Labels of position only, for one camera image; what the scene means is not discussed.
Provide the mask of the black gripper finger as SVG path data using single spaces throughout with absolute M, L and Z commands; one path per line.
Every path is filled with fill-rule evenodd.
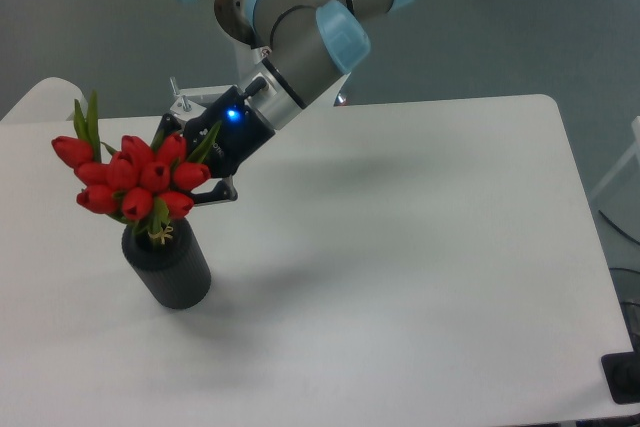
M 220 179 L 208 192 L 190 193 L 190 198 L 196 206 L 216 205 L 227 202 L 235 202 L 238 199 L 238 191 L 234 186 L 232 176 Z
M 164 140 L 173 133 L 180 133 L 183 124 L 171 113 L 163 115 L 150 143 L 151 147 L 161 147 Z

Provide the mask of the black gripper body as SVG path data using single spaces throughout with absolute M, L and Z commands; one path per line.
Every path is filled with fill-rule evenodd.
M 212 178 L 234 175 L 242 162 L 275 135 L 274 129 L 249 104 L 258 92 L 260 89 L 255 86 L 245 91 L 230 87 L 200 116 L 186 122 L 183 137 L 189 155 L 199 150 L 211 130 L 219 127 L 202 159 Z

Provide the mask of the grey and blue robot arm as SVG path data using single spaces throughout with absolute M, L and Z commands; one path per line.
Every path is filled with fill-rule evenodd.
M 319 97 L 335 98 L 368 55 L 363 22 L 413 1 L 215 0 L 220 27 L 249 50 L 249 70 L 229 87 L 175 88 L 159 125 L 181 132 L 189 153 L 204 153 L 216 185 L 193 201 L 234 201 L 240 164 Z

